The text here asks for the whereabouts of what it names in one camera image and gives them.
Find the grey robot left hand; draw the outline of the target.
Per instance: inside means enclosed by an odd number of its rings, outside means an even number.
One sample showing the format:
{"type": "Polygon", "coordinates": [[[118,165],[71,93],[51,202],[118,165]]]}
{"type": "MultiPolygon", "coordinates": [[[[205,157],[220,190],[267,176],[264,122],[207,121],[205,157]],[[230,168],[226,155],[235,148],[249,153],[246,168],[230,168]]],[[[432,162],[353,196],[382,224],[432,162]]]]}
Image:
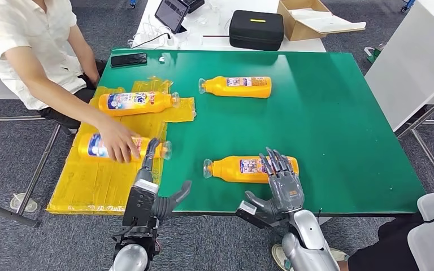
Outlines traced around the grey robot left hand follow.
{"type": "Polygon", "coordinates": [[[157,138],[150,140],[142,161],[142,167],[138,171],[134,183],[134,187],[138,192],[135,218],[140,223],[148,220],[151,216],[157,218],[170,216],[172,211],[189,195],[192,187],[192,181],[186,180],[180,190],[170,197],[158,195],[159,186],[153,182],[152,168],[155,149],[159,143],[160,141],[157,138]]]}

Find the person's right hand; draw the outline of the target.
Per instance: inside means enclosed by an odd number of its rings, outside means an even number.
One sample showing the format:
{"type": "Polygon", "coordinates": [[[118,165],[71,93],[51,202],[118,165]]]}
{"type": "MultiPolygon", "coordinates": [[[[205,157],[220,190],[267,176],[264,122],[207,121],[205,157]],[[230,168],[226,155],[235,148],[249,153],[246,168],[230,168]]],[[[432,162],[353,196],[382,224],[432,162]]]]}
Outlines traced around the person's right hand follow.
{"type": "Polygon", "coordinates": [[[140,151],[134,141],[139,137],[137,133],[113,119],[103,120],[97,129],[111,160],[129,163],[131,155],[139,157],[140,151]]]}

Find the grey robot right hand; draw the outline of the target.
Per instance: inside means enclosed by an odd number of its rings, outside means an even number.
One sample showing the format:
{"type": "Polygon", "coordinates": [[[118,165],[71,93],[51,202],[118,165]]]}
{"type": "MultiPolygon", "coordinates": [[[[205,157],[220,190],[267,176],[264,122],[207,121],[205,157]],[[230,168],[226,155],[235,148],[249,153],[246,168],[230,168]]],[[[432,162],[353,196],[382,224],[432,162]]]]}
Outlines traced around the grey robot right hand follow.
{"type": "Polygon", "coordinates": [[[277,150],[266,147],[267,154],[259,154],[268,178],[272,198],[263,200],[251,191],[245,196],[257,211],[255,216],[272,225],[285,219],[285,215],[303,208],[305,196],[298,174],[288,158],[277,150]]]}

